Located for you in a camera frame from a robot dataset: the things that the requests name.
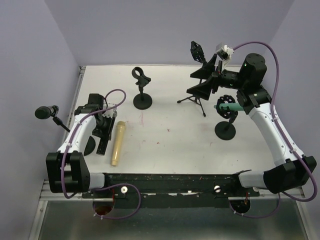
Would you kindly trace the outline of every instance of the yellow cylinder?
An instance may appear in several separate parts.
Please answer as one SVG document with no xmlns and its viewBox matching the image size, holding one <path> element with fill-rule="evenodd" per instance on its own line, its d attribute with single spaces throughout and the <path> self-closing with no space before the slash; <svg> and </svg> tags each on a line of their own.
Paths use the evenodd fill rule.
<svg viewBox="0 0 320 240">
<path fill-rule="evenodd" d="M 122 142 L 124 140 L 124 135 L 126 131 L 126 123 L 124 121 L 118 121 L 115 127 L 116 133 L 115 133 L 115 141 L 113 146 L 113 153 L 111 158 L 111 165 L 117 166 L 118 161 L 121 154 L 121 147 Z"/>
</svg>

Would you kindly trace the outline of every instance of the white table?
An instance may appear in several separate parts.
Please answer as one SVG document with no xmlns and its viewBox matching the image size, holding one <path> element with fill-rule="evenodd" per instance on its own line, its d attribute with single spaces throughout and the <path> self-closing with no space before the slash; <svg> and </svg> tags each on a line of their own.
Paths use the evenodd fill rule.
<svg viewBox="0 0 320 240">
<path fill-rule="evenodd" d="M 127 94 L 126 101 L 117 109 L 116 122 L 126 122 L 118 166 L 110 165 L 114 127 L 105 155 L 97 155 L 95 149 L 85 157 L 90 172 L 232 174 L 274 167 L 264 138 L 244 112 L 239 112 L 234 123 L 234 139 L 224 141 L 216 136 L 216 124 L 225 119 L 218 115 L 214 105 L 224 94 L 236 98 L 235 90 L 220 88 L 209 101 L 202 100 L 206 113 L 203 117 L 200 106 L 195 103 L 185 101 L 177 104 L 177 100 L 189 96 L 186 89 L 199 83 L 198 79 L 190 78 L 190 73 L 199 66 L 139 65 L 151 78 L 144 92 L 151 95 L 153 104 L 147 110 L 138 110 L 133 105 L 133 98 L 139 93 L 136 79 L 131 75 L 134 67 L 107 65 L 87 66 L 85 69 L 76 107 L 86 104 L 90 93 L 105 96 L 110 90 L 123 89 Z M 122 97 L 121 92 L 112 93 L 108 102 L 118 103 Z"/>
</svg>

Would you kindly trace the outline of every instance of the green cylinder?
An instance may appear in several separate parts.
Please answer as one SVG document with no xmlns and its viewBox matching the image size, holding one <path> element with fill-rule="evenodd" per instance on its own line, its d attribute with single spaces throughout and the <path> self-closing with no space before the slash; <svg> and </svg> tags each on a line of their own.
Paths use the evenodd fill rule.
<svg viewBox="0 0 320 240">
<path fill-rule="evenodd" d="M 220 104 L 221 109 L 227 110 L 227 107 L 229 107 L 229 109 L 231 111 L 243 111 L 244 110 L 243 107 L 240 106 L 240 104 L 237 102 L 235 102 L 235 103 L 221 103 Z"/>
</svg>

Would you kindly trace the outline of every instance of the gray wall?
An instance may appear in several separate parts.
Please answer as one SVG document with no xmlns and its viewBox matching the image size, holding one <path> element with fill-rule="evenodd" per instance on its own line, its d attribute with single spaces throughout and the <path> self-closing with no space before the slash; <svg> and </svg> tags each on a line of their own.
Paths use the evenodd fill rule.
<svg viewBox="0 0 320 240">
<path fill-rule="evenodd" d="M 275 105 L 286 129 L 307 156 L 320 163 L 320 2 L 295 0 L 271 41 L 280 65 L 280 82 Z M 267 77 L 263 85 L 273 92 L 275 65 L 266 54 Z M 314 171 L 320 185 L 320 166 Z M 303 188 L 307 197 L 313 192 L 309 181 Z M 320 194 L 307 204 L 313 225 L 320 237 Z"/>
<path fill-rule="evenodd" d="M 192 40 L 269 43 L 293 0 L 45 0 L 80 65 L 193 64 Z M 265 49 L 252 46 L 263 54 Z M 234 56 L 241 64 L 245 51 Z"/>
<path fill-rule="evenodd" d="M 43 0 L 0 3 L 0 238 L 27 239 L 63 131 L 38 120 L 41 105 L 67 118 L 78 65 Z"/>
</svg>

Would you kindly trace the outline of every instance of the purple hose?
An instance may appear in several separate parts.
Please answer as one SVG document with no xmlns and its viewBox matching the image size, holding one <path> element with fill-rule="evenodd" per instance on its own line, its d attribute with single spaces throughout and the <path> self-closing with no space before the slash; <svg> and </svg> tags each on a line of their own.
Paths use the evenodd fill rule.
<svg viewBox="0 0 320 240">
<path fill-rule="evenodd" d="M 268 217 L 272 216 L 273 214 L 275 214 L 275 213 L 277 213 L 277 212 L 279 211 L 280 200 L 281 200 L 280 193 L 278 193 L 278 197 L 279 197 L 279 198 L 278 198 L 278 203 L 277 203 L 277 205 L 276 205 L 276 208 L 275 208 L 272 212 L 270 212 L 269 214 L 263 215 L 263 216 L 249 216 L 249 215 L 243 215 L 243 214 L 241 214 L 241 213 L 239 213 L 239 212 L 236 212 L 236 211 L 234 210 L 234 208 L 231 206 L 231 202 L 230 202 L 230 201 L 229 201 L 229 208 L 232 210 L 232 212 L 233 212 L 234 214 L 239 215 L 239 216 L 242 216 L 242 217 L 244 217 L 244 218 L 248 218 L 248 219 L 265 219 L 265 218 L 268 218 Z"/>
<path fill-rule="evenodd" d="M 286 134 L 284 133 L 284 131 L 282 130 L 280 124 L 278 123 L 278 120 L 276 119 L 276 115 L 275 115 L 275 110 L 274 110 L 274 106 L 275 106 L 275 99 L 276 99 L 276 93 L 277 93 L 277 89 L 278 89 L 278 84 L 279 84 L 279 62 L 278 62 L 278 58 L 276 56 L 276 53 L 275 51 L 271 48 L 270 45 L 262 42 L 262 41 L 249 41 L 249 42 L 245 42 L 245 43 L 242 43 L 236 47 L 233 48 L 233 50 L 237 50 L 238 48 L 242 47 L 242 46 L 245 46 L 245 45 L 248 45 L 248 44 L 261 44 L 261 45 L 264 45 L 266 46 L 270 52 L 272 53 L 273 57 L 274 57 L 274 60 L 275 60 L 275 68 L 276 68 L 276 78 L 275 78 L 275 86 L 274 86 L 274 91 L 273 91 L 273 95 L 272 95 L 272 100 L 271 100 L 271 106 L 270 106 L 270 111 L 271 111 L 271 115 L 272 115 L 272 118 L 274 119 L 274 123 L 276 125 L 276 127 L 278 128 L 281 136 L 283 137 L 284 141 L 286 142 L 286 144 L 289 146 L 290 148 L 290 151 L 293 152 L 294 156 L 299 160 L 299 162 L 302 164 L 302 166 L 304 167 L 305 171 L 308 173 L 311 181 L 312 181 L 312 184 L 313 184 L 313 194 L 311 197 L 309 198 L 297 198 L 295 196 L 292 196 L 286 192 L 282 192 L 284 195 L 288 196 L 289 198 L 293 199 L 293 200 L 296 200 L 298 202 L 310 202 L 312 201 L 313 199 L 316 198 L 317 194 L 318 194 L 318 186 L 317 186 L 317 183 L 316 183 L 316 180 L 312 174 L 312 172 L 310 171 L 310 169 L 308 168 L 308 166 L 305 164 L 305 162 L 303 161 L 303 159 L 294 151 L 294 147 L 292 146 L 291 142 L 288 140 Z"/>
<path fill-rule="evenodd" d="M 124 103 L 124 101 L 126 100 L 126 92 L 123 91 L 122 89 L 114 89 L 114 90 L 111 90 L 110 92 L 107 93 L 107 95 L 105 96 L 105 99 L 113 92 L 116 92 L 116 91 L 120 91 L 124 94 L 124 97 L 122 99 L 121 102 L 119 102 L 118 104 L 112 106 L 112 107 L 109 107 L 107 109 L 102 109 L 102 110 L 98 110 L 98 111 L 94 111 L 94 112 L 91 112 L 87 115 L 85 115 L 79 122 L 78 124 L 75 126 L 74 130 L 70 133 L 71 134 L 71 137 L 69 139 L 69 142 L 68 144 L 71 144 L 73 139 L 75 138 L 75 135 L 77 133 L 77 130 L 79 128 L 79 126 L 81 125 L 81 123 L 86 120 L 88 117 L 92 116 L 92 115 L 95 115 L 95 114 L 98 114 L 98 113 L 101 113 L 101 112 L 105 112 L 105 111 L 108 111 L 108 110 L 111 110 L 111 109 L 115 109 L 116 107 L 120 106 L 121 104 Z M 69 146 L 67 145 L 66 148 L 65 148 L 65 151 L 63 153 L 63 156 L 62 156 L 62 163 L 61 163 L 61 186 L 62 186 L 62 192 L 63 192 L 63 195 L 65 196 L 66 199 L 70 199 L 72 198 L 74 195 L 76 195 L 77 193 L 73 193 L 72 195 L 68 195 L 67 194 L 67 190 L 66 190 L 66 184 L 65 184 L 65 165 L 66 165 L 66 157 L 67 157 L 67 154 L 68 154 L 68 151 L 69 151 Z"/>
<path fill-rule="evenodd" d="M 136 209 L 132 213 L 130 213 L 129 215 L 126 215 L 126 216 L 106 216 L 106 215 L 99 215 L 96 212 L 94 212 L 95 216 L 99 216 L 100 218 L 103 218 L 103 219 L 120 220 L 120 219 L 130 218 L 131 216 L 133 216 L 134 214 L 136 214 L 138 212 L 138 210 L 140 208 L 140 205 L 141 205 L 141 194 L 140 194 L 139 189 L 136 186 L 132 185 L 132 184 L 119 183 L 119 184 L 115 184 L 115 185 L 104 187 L 104 188 L 97 188 L 97 189 L 95 189 L 95 191 L 105 191 L 105 190 L 109 190 L 109 189 L 112 189 L 114 187 L 120 187 L 120 186 L 130 186 L 130 187 L 133 187 L 136 190 L 136 192 L 138 193 L 138 197 L 139 197 L 139 202 L 138 202 L 138 205 L 137 205 Z"/>
</svg>

